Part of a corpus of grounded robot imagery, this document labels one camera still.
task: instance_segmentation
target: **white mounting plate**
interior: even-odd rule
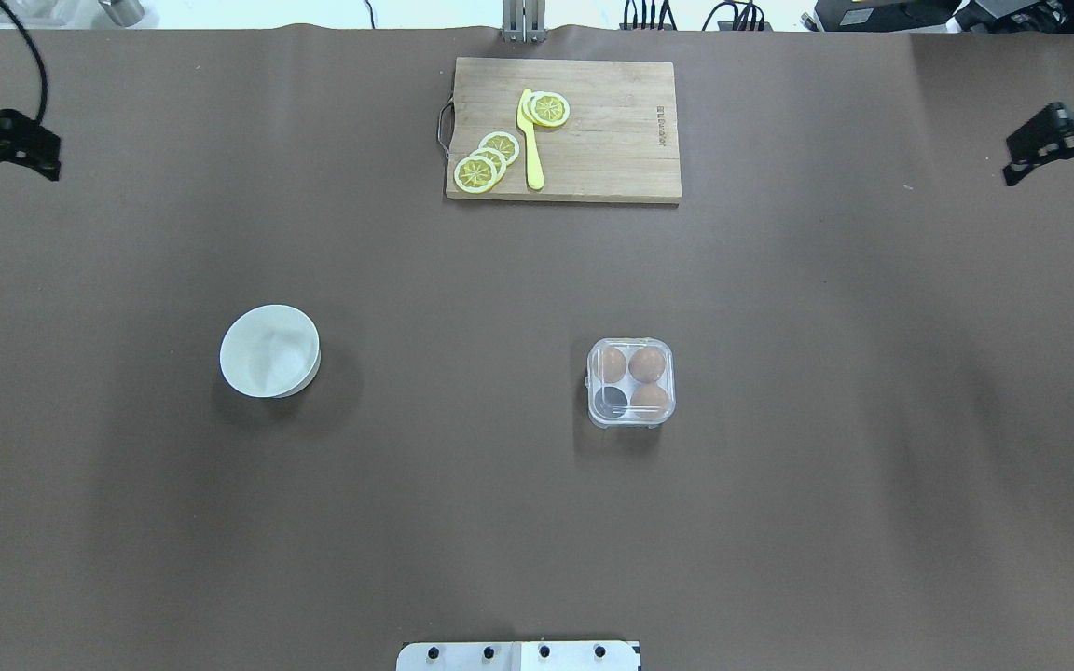
[[[422,642],[400,651],[396,671],[640,671],[639,651],[638,641]]]

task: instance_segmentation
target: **egg carton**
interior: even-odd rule
[[[674,358],[655,338],[605,338],[587,355],[587,413],[596,426],[652,428],[674,412]]]
[[[396,671],[640,671],[636,641],[481,641],[406,644]]]

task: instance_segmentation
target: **white floor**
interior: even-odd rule
[[[71,5],[66,29],[115,29],[97,0],[11,0],[15,4]],[[363,0],[139,0],[144,20],[135,29],[265,29],[307,23],[343,29],[371,27]],[[672,0],[679,30],[699,30],[716,0]],[[380,29],[434,29],[468,25],[499,26],[499,0],[371,0]],[[800,16],[814,9],[814,0],[763,0],[768,23],[777,31],[800,31]],[[585,25],[614,29],[624,16],[623,0],[547,0],[546,26]],[[716,20],[729,20],[731,10],[716,12]],[[9,27],[0,23],[0,27]]]

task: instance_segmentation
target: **knife handle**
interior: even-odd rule
[[[546,172],[540,170],[540,156],[537,156],[537,135],[532,131],[525,133],[525,177],[534,191],[546,187]]]

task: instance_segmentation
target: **clear plastic egg container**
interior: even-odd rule
[[[587,413],[596,426],[659,426],[674,412],[674,358],[655,338],[605,338],[587,355]]]

